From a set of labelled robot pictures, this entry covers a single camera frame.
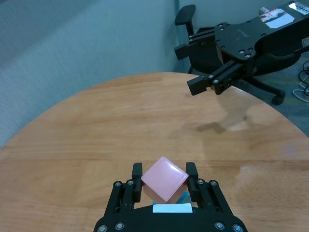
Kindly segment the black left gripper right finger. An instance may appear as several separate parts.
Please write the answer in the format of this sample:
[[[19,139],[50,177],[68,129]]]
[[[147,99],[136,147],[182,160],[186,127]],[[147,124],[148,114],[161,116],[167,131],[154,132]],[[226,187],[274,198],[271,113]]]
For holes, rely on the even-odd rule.
[[[232,214],[232,211],[216,180],[205,180],[198,177],[195,163],[186,163],[188,174],[187,188],[191,201],[197,203],[198,208],[211,212]]]

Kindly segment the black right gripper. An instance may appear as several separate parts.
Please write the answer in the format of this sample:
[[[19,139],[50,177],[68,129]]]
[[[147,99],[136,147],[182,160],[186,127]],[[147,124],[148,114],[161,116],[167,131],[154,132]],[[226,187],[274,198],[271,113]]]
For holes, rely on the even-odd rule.
[[[238,59],[230,60],[211,74],[187,81],[193,96],[208,87],[220,95],[253,73],[253,60],[250,58],[282,49],[308,36],[309,2],[299,0],[285,3],[240,24],[224,22],[215,26],[214,30],[189,35],[188,43],[175,47],[174,52],[181,60],[217,45],[223,53]]]

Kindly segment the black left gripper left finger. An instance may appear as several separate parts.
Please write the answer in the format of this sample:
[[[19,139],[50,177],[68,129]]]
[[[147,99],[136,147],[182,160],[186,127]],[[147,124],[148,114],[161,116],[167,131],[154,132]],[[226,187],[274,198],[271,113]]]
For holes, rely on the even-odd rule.
[[[134,204],[140,202],[142,190],[142,163],[134,163],[131,179],[125,183],[116,181],[109,197],[104,215],[134,209]]]

